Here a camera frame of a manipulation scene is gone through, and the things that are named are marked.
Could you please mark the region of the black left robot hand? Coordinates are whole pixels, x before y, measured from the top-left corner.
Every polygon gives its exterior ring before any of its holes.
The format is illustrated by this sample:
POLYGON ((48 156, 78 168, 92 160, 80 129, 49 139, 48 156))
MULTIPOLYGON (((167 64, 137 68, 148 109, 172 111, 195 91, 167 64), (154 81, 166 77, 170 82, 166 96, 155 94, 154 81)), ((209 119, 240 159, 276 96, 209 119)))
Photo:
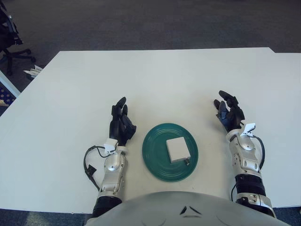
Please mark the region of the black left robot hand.
POLYGON ((109 138, 118 141, 119 146, 126 146, 136 132, 136 126, 129 119, 126 97, 122 97, 115 105, 112 106, 109 138))

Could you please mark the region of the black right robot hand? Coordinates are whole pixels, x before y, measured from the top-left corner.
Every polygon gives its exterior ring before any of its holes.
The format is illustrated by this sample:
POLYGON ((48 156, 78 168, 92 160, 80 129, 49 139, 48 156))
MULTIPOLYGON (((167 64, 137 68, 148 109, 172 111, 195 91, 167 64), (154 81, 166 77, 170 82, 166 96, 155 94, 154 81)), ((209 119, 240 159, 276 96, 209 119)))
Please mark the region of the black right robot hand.
POLYGON ((238 106, 236 97, 222 90, 219 91, 219 95, 223 98, 223 101, 214 100, 214 106, 217 109, 216 117, 227 132, 240 129, 245 117, 242 109, 238 106))

